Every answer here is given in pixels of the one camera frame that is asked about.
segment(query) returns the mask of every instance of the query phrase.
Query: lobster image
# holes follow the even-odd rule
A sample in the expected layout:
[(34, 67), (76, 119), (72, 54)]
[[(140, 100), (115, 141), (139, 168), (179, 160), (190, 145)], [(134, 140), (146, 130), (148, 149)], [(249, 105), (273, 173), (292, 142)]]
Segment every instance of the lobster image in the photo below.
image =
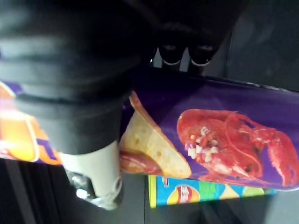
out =
[(240, 184), (263, 177), (260, 153), (268, 150), (272, 166), (284, 187), (299, 182), (299, 159), (290, 138), (283, 132), (258, 124), (234, 111), (190, 109), (177, 123), (180, 141), (188, 156), (209, 173), (203, 181)]

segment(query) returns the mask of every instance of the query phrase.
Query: orange graphic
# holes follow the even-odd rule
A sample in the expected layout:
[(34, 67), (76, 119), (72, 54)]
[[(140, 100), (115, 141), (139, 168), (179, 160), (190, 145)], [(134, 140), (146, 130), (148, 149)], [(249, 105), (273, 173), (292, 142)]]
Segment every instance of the orange graphic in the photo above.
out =
[(0, 82), (0, 157), (61, 164), (56, 151), (51, 152), (55, 158), (50, 158), (44, 146), (38, 145), (36, 139), (48, 137), (33, 117), (17, 111), (13, 99), (11, 89)]

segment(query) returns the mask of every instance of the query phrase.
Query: lobster claw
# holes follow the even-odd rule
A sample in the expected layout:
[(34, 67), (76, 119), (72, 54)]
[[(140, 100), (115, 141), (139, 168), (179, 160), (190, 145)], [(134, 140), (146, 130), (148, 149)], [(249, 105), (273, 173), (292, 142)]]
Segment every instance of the lobster claw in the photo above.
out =
[(275, 130), (268, 145), (269, 158), (272, 166), (282, 177), (284, 187), (299, 182), (299, 159), (291, 139), (283, 132)]

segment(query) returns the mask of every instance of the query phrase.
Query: tortilla chip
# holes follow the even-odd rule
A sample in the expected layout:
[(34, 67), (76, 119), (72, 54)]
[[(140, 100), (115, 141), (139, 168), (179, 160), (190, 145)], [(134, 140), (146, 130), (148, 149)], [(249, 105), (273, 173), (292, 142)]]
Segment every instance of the tortilla chip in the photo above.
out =
[(146, 154), (159, 165), (164, 176), (188, 178), (191, 175), (188, 162), (146, 112), (135, 92), (130, 101), (135, 112), (121, 138), (121, 150)]

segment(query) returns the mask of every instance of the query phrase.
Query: purple packaging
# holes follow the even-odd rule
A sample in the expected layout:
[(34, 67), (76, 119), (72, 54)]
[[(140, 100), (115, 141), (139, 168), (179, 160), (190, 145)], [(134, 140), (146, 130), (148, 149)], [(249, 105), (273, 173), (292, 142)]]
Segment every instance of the purple packaging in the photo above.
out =
[(133, 75), (121, 167), (272, 188), (299, 186), (299, 94), (159, 70)]

